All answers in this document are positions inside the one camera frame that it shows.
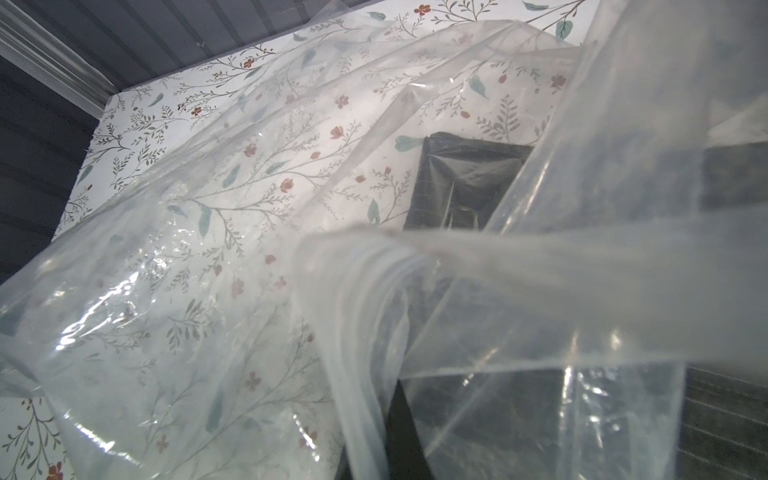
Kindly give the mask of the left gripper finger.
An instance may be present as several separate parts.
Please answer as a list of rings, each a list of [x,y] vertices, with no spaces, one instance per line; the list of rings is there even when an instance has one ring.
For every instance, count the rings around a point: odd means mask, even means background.
[[[385,431],[388,479],[433,480],[400,380],[389,405]]]

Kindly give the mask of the clear plastic vacuum bag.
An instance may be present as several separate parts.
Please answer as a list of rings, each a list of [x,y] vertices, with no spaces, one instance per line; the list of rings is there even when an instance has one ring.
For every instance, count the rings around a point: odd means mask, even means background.
[[[330,7],[214,121],[1,287],[5,479],[520,479],[481,382],[573,369],[548,479],[677,479],[685,369],[767,365],[763,1],[602,1],[407,35]],[[427,137],[530,148],[479,230],[407,229]]]

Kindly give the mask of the dark grey folded shirt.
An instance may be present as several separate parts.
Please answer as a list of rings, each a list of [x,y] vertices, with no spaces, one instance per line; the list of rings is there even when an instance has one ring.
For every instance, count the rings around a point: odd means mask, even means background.
[[[464,139],[439,132],[426,138],[407,229],[448,227],[482,229],[518,175],[530,148]],[[767,176],[765,143],[717,147],[705,157],[709,206],[764,201]],[[740,193],[727,191],[734,175],[754,170],[758,180]],[[571,419],[569,401],[586,389],[581,372],[521,372],[496,386],[478,384],[481,418],[466,432],[478,435],[495,427],[495,412],[512,443],[511,460],[520,479],[548,479],[549,462],[563,430],[549,418]],[[693,365],[686,371],[682,426],[674,461],[677,479],[763,479],[767,475],[767,377]]]

